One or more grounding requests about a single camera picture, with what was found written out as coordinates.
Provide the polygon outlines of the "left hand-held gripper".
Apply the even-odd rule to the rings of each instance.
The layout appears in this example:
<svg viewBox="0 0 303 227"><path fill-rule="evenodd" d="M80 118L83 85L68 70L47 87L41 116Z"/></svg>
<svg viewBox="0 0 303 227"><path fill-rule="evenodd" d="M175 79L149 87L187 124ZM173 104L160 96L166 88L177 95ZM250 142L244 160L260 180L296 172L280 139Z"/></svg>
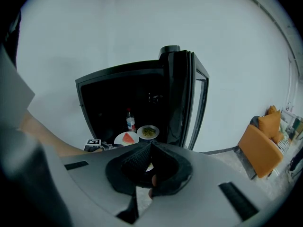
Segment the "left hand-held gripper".
<svg viewBox="0 0 303 227"><path fill-rule="evenodd" d="M88 139L84 151L86 152L96 152L99 149L102 151L112 150L116 148L124 147L122 144L109 144L102 140Z"/></svg>

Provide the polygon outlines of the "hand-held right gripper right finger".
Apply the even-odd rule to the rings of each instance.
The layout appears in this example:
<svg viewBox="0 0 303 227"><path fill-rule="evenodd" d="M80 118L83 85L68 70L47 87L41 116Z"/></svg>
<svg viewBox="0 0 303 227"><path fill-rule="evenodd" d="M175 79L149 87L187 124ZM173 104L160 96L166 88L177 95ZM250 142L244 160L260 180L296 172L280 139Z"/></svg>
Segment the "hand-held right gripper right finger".
<svg viewBox="0 0 303 227"><path fill-rule="evenodd" d="M264 225L279 209L279 199L270 200L254 182L224 162L188 149L168 148L191 162L193 175L175 195L154 197L139 217L139 226L256 227ZM233 183L257 209L256 215L242 221L220 189L222 183Z"/></svg>

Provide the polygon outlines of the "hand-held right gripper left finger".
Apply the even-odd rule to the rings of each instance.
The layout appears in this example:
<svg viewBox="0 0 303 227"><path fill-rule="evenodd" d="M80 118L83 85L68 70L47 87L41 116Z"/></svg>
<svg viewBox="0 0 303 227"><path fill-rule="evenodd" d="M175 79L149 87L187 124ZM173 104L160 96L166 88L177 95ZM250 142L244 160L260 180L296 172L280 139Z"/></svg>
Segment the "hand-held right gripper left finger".
<svg viewBox="0 0 303 227"><path fill-rule="evenodd" d="M64 200L73 224L150 224L152 211L138 214L136 186L151 161L150 144L64 157Z"/></svg>

